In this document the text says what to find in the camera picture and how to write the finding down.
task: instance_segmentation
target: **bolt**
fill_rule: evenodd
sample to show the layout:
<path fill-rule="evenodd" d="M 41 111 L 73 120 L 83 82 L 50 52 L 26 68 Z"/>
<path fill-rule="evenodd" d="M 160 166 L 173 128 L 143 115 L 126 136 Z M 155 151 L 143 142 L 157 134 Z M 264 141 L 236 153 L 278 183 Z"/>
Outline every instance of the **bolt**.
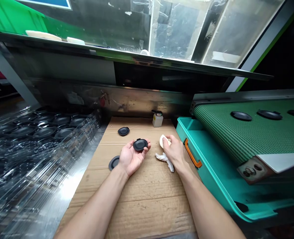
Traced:
<path fill-rule="evenodd" d="M 254 168 L 255 168 L 256 170 L 258 170 L 258 171 L 261 171 L 261 170 L 262 170 L 262 167 L 261 167 L 260 164 L 255 164 L 255 165 L 254 165 Z"/>
<path fill-rule="evenodd" d="M 245 171 L 250 175 L 256 175 L 256 171 L 251 167 L 246 167 Z"/>
<path fill-rule="evenodd" d="M 245 175 L 247 178 L 249 178 L 249 177 L 250 177 L 250 174 L 249 174 L 249 173 L 247 173 L 246 171 L 244 171 L 244 172 L 243 172 L 243 175 Z"/>

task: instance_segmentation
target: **white cloth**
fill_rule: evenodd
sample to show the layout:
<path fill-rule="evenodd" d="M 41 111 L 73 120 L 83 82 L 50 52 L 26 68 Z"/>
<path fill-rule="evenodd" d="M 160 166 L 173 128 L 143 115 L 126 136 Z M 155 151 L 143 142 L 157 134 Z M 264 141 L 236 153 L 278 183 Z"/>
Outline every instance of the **white cloth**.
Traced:
<path fill-rule="evenodd" d="M 163 153 L 163 155 L 159 155 L 158 153 L 156 153 L 156 158 L 159 159 L 160 161 L 164 161 L 168 163 L 168 168 L 170 169 L 170 171 L 173 173 L 174 172 L 174 165 L 172 164 L 172 162 L 167 158 L 166 154 Z"/>

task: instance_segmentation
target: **plastic bottle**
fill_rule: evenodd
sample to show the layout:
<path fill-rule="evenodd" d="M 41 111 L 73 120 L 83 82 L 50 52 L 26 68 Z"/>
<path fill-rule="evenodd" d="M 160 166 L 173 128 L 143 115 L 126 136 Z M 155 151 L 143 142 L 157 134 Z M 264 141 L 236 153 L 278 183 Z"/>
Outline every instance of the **plastic bottle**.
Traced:
<path fill-rule="evenodd" d="M 153 126 L 155 128 L 157 127 L 161 127 L 161 124 L 163 123 L 163 113 L 161 111 L 155 111 L 152 110 L 152 112 L 154 113 L 154 117 L 153 117 Z"/>

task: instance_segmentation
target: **cardboard sheet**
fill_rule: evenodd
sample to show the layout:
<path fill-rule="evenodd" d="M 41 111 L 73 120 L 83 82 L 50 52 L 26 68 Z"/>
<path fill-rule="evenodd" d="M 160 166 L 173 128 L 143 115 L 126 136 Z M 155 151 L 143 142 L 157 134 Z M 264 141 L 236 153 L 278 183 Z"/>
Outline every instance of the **cardboard sheet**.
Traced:
<path fill-rule="evenodd" d="M 128 127 L 130 133 L 124 137 L 120 136 L 117 131 L 121 127 Z M 167 163 L 155 157 L 155 153 L 163 153 L 159 145 L 162 134 L 173 134 L 179 138 L 168 119 L 164 119 L 162 127 L 154 128 L 152 119 L 113 117 L 58 231 L 99 188 L 110 173 L 110 160 L 120 154 L 121 148 L 132 139 L 148 138 L 152 144 L 151 149 L 141 167 L 125 185 L 107 229 L 106 238 L 161 238 L 195 232 L 179 175 L 176 171 L 171 173 Z M 186 150 L 185 158 L 198 176 Z"/>

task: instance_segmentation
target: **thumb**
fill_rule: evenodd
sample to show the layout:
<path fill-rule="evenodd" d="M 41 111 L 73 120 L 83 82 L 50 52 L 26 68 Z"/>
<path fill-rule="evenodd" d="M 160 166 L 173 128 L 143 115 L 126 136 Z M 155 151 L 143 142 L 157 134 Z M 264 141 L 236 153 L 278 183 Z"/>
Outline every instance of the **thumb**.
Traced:
<path fill-rule="evenodd" d="M 164 145 L 164 149 L 167 149 L 169 147 L 168 141 L 165 138 L 163 138 L 163 145 Z"/>

